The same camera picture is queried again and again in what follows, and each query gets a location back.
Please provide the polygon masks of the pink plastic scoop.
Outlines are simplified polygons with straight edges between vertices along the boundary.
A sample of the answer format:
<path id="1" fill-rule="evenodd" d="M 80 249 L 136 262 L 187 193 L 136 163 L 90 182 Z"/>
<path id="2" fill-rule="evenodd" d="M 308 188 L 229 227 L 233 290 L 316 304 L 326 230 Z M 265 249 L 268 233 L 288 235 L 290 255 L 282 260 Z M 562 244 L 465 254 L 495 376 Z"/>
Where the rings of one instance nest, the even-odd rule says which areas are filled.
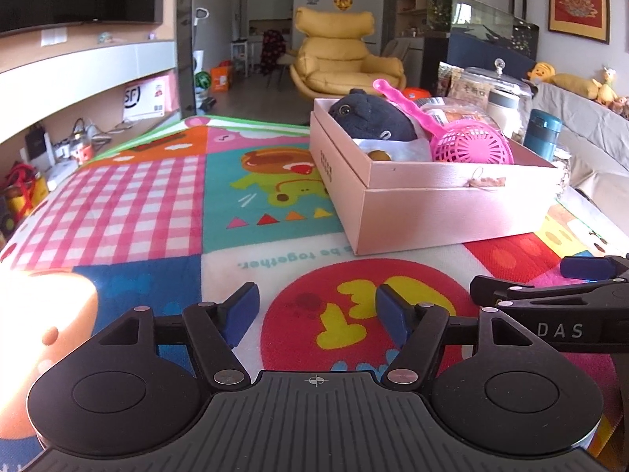
<path id="1" fill-rule="evenodd" d="M 513 164 L 514 156 L 505 136 L 481 120 L 454 120 L 444 125 L 414 101 L 407 99 L 385 79 L 372 83 L 374 90 L 384 95 L 420 127 L 431 134 L 431 154 L 434 161 L 485 164 Z"/>

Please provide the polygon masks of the packaged bread bag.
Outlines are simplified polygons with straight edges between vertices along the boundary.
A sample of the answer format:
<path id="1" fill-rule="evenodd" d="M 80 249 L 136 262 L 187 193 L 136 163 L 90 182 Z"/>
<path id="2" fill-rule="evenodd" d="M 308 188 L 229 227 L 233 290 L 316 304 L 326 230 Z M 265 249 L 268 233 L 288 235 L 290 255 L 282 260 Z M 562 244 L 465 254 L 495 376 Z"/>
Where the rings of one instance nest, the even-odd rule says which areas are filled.
<path id="1" fill-rule="evenodd" d="M 477 120 L 497 129 L 496 122 L 485 110 L 469 101 L 450 97 L 433 97 L 416 100 L 418 107 L 442 125 L 457 120 Z"/>

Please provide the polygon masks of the black plush toy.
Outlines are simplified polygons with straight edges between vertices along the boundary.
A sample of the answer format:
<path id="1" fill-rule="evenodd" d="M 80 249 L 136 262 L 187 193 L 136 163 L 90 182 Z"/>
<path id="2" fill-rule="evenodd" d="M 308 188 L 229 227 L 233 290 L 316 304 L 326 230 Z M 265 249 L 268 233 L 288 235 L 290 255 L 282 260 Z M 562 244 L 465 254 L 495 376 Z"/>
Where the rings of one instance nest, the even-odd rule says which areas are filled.
<path id="1" fill-rule="evenodd" d="M 360 88 L 352 88 L 328 114 L 358 140 L 410 142 L 417 138 L 412 121 L 401 110 Z"/>

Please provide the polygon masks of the colourful play mat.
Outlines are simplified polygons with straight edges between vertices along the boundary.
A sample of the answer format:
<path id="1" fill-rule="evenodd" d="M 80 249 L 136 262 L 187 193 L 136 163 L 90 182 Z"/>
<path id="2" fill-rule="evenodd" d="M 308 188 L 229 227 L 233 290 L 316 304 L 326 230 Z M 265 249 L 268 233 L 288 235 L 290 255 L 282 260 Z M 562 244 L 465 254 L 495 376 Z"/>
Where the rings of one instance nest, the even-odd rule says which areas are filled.
<path id="1" fill-rule="evenodd" d="M 381 284 L 472 317 L 473 277 L 552 286 L 563 257 L 627 253 L 625 233 L 569 193 L 534 233 L 357 257 L 308 142 L 191 118 L 81 168 L 21 223 L 1 251 L 3 470 L 39 455 L 33 382 L 133 307 L 178 314 L 253 281 L 260 312 L 235 350 L 250 373 L 382 374 L 398 351 L 375 313 Z"/>

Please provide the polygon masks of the pink cardboard box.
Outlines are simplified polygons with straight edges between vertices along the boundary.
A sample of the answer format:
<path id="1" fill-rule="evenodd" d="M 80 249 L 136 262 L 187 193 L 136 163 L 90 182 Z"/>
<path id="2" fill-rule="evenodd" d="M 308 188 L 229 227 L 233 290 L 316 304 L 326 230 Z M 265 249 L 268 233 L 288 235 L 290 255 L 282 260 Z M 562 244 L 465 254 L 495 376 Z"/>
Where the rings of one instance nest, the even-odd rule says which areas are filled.
<path id="1" fill-rule="evenodd" d="M 310 153 L 355 254 L 534 232 L 560 193 L 561 171 L 518 143 L 512 165 L 374 161 L 332 104 L 313 104 Z"/>

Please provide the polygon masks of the grey sofa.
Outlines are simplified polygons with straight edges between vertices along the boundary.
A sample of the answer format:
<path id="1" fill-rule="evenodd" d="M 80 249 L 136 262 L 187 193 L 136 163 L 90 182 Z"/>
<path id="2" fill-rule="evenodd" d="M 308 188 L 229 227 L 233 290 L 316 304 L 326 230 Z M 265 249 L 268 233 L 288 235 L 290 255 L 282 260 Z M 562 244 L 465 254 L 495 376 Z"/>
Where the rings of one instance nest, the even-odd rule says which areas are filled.
<path id="1" fill-rule="evenodd" d="M 628 120 L 603 105 L 541 83 L 532 107 L 559 118 L 559 145 L 570 154 L 570 185 L 628 230 Z"/>

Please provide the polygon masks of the teal thermos bottle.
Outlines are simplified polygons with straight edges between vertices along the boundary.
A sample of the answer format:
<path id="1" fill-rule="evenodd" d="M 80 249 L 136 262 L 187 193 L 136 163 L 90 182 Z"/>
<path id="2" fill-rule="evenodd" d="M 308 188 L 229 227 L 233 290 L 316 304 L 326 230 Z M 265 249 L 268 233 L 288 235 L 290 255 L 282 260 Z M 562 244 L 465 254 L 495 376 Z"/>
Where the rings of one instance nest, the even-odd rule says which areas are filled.
<path id="1" fill-rule="evenodd" d="M 524 135 L 524 147 L 551 161 L 562 127 L 563 122 L 559 118 L 542 110 L 532 110 Z"/>

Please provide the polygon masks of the white thermos bottle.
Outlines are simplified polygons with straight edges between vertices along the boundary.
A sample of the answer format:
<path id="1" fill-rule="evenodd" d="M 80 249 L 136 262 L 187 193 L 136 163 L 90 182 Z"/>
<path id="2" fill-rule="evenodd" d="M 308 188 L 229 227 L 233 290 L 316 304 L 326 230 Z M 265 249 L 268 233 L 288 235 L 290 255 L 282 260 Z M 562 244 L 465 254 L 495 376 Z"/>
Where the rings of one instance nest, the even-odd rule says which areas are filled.
<path id="1" fill-rule="evenodd" d="M 507 138 L 520 132 L 519 102 L 518 96 L 504 90 L 492 88 L 488 93 L 486 112 Z"/>

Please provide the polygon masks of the large glass nut jar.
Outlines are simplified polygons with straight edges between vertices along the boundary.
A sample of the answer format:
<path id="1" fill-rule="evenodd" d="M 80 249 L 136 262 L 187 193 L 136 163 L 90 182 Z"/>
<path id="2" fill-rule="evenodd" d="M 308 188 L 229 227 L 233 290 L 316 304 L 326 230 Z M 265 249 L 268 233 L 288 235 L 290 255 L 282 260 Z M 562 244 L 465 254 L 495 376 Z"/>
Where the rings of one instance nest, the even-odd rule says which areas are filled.
<path id="1" fill-rule="evenodd" d="M 505 61 L 497 57 L 493 69 L 453 67 L 448 96 L 477 105 L 507 138 L 521 143 L 533 94 L 524 81 L 509 76 L 505 66 Z"/>

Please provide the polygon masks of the yellow duck plush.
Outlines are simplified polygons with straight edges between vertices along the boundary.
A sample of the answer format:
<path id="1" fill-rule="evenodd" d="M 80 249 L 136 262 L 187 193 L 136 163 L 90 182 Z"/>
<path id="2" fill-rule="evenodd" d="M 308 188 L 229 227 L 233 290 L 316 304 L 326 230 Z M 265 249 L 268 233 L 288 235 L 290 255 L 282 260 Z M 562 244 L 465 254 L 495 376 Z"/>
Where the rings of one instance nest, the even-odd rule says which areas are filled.
<path id="1" fill-rule="evenodd" d="M 557 72 L 555 68 L 547 62 L 537 62 L 527 73 L 530 82 L 539 83 L 551 79 Z"/>

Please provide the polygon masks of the orange plastic container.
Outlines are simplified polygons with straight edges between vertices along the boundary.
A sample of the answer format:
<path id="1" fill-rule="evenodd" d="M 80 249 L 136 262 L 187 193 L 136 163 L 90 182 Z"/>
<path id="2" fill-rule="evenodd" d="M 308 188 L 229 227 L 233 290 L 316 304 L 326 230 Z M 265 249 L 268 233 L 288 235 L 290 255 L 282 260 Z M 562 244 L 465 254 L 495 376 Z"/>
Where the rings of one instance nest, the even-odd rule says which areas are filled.
<path id="1" fill-rule="evenodd" d="M 419 100 L 431 98 L 432 95 L 428 90 L 421 87 L 406 87 L 402 90 L 402 94 L 409 100 Z"/>

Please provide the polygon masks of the white SF parcel box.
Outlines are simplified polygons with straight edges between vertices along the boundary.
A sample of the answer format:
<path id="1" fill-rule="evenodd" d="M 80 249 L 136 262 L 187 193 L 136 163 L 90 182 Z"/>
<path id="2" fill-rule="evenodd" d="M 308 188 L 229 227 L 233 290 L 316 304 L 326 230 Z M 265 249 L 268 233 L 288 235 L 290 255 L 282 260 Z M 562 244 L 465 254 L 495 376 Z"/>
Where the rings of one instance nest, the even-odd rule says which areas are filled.
<path id="1" fill-rule="evenodd" d="M 123 120 L 150 120 L 176 109 L 176 80 L 172 72 L 136 80 L 125 86 Z"/>

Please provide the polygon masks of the yellow lounge chair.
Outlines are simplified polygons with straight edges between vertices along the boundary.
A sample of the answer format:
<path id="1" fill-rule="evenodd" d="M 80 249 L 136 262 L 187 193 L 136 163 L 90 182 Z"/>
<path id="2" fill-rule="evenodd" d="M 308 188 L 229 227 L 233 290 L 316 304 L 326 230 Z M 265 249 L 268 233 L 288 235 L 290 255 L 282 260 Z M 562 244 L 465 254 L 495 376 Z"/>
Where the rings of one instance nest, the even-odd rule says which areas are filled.
<path id="1" fill-rule="evenodd" d="M 304 97 L 340 98 L 353 89 L 374 95 L 372 83 L 376 79 L 384 79 L 398 90 L 406 88 L 402 61 L 378 57 L 364 43 L 375 30 L 372 13 L 320 12 L 300 6 L 294 24 L 305 39 L 290 66 L 290 75 Z"/>

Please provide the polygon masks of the glass fish tank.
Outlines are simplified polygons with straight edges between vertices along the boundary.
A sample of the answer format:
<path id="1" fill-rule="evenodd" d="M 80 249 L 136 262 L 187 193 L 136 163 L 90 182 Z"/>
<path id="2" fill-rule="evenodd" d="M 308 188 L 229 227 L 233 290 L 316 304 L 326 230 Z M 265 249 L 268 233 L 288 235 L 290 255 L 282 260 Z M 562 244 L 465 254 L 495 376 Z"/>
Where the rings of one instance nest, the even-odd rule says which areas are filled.
<path id="1" fill-rule="evenodd" d="M 480 41 L 537 57 L 539 26 L 476 0 L 427 0 L 432 32 L 466 34 Z"/>

